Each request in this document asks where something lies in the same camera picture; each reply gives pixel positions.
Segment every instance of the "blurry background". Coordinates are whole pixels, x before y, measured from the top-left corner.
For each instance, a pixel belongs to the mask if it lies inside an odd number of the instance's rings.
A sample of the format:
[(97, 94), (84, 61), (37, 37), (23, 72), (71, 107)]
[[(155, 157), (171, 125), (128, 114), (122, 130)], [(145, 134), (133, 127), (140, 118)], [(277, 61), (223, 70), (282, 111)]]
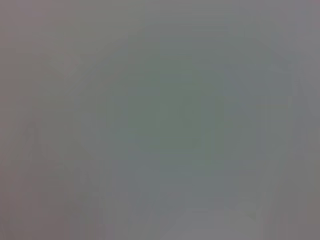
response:
[(300, 207), (317, 195), (316, 9), (2, 1), (6, 238), (275, 240), (300, 212), (316, 226)]

